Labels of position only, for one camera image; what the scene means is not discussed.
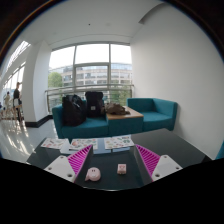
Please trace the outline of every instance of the pink pad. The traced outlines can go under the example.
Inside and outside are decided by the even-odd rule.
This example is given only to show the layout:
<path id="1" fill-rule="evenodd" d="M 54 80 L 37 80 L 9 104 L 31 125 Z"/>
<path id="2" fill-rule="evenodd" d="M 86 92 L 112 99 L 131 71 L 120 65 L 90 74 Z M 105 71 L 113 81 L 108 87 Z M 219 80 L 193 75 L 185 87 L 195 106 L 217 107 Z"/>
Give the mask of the pink pad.
<path id="1" fill-rule="evenodd" d="M 152 178 L 153 171 L 155 170 L 156 165 L 159 162 L 160 156 L 140 145 L 136 144 L 135 146 L 139 151 L 139 154 L 142 158 L 146 170 L 148 171 L 150 177 Z"/>
<path id="2" fill-rule="evenodd" d="M 93 145 L 89 145 L 89 146 L 87 146 L 87 147 L 79 150 L 78 152 L 75 152 L 67 157 L 68 162 L 70 163 L 72 169 L 75 172 L 76 178 L 77 178 L 80 170 L 82 169 L 82 166 L 85 162 L 85 159 L 86 159 L 91 147 L 93 147 Z"/>

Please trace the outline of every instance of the shiny floor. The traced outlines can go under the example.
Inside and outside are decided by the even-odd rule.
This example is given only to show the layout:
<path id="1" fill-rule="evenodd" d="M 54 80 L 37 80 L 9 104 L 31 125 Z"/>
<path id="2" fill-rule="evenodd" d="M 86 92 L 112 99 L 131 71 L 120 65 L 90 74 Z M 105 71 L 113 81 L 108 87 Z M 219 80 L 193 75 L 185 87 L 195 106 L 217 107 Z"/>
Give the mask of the shiny floor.
<path id="1" fill-rule="evenodd" d="M 18 122 L 15 125 L 10 120 L 0 121 L 0 152 L 4 159 L 26 163 L 45 137 L 58 137 L 52 119 L 39 128 L 28 128 Z"/>

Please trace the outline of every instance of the paper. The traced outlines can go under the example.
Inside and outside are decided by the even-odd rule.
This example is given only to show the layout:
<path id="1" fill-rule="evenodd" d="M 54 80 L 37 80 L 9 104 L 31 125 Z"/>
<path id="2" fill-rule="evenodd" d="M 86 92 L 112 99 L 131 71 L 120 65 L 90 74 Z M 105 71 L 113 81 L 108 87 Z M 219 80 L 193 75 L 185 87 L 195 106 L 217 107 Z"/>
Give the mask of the paper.
<path id="1" fill-rule="evenodd" d="M 93 145 L 93 150 L 98 149 L 98 140 L 96 138 L 91 139 L 73 139 L 70 145 L 70 151 L 78 151 L 89 145 Z"/>
<path id="2" fill-rule="evenodd" d="M 105 149 L 116 149 L 133 146 L 134 143 L 130 136 L 119 136 L 112 138 L 104 138 Z"/>
<path id="3" fill-rule="evenodd" d="M 52 148 L 52 149 L 61 149 L 67 139 L 54 139 L 54 138 L 47 138 L 41 147 L 45 148 Z"/>

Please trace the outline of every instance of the table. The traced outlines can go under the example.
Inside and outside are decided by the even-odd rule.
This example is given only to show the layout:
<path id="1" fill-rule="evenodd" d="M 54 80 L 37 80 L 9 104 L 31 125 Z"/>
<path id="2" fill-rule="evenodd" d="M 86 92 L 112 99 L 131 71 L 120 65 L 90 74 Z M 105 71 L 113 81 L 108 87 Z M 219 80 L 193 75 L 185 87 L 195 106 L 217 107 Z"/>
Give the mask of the table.
<path id="1" fill-rule="evenodd" d="M 211 160 L 197 148 L 166 129 L 132 134 L 131 138 L 135 144 L 141 145 L 160 156 L 170 156 L 182 168 Z M 141 168 L 141 163 L 136 160 L 133 146 L 106 150 L 103 138 L 98 140 L 98 150 L 93 150 L 94 154 L 89 168 L 99 168 L 101 179 L 97 182 L 84 181 L 85 175 L 83 174 L 83 179 L 80 180 L 81 178 L 79 178 L 76 184 L 90 189 L 122 190 L 140 188 L 152 182 L 149 176 L 146 177 L 144 170 Z M 58 156 L 68 156 L 68 154 L 61 154 L 57 149 L 40 147 L 42 142 L 30 155 L 27 163 L 45 169 Z M 124 175 L 117 174 L 117 166 L 120 163 L 127 164 L 127 173 Z"/>
<path id="2" fill-rule="evenodd" d="M 142 132 L 144 115 L 130 107 L 124 106 L 124 108 L 126 111 L 129 111 L 130 114 L 116 115 L 106 113 L 106 119 L 109 125 L 109 136 L 126 135 L 127 130 L 129 134 Z"/>

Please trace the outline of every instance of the small box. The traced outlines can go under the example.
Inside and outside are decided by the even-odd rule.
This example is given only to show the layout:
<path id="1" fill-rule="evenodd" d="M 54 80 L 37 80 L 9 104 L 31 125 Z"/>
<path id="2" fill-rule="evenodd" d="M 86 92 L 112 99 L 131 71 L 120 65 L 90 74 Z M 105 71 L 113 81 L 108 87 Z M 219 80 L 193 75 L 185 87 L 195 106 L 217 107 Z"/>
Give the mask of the small box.
<path id="1" fill-rule="evenodd" d="M 126 164 L 118 164 L 117 173 L 126 174 Z"/>

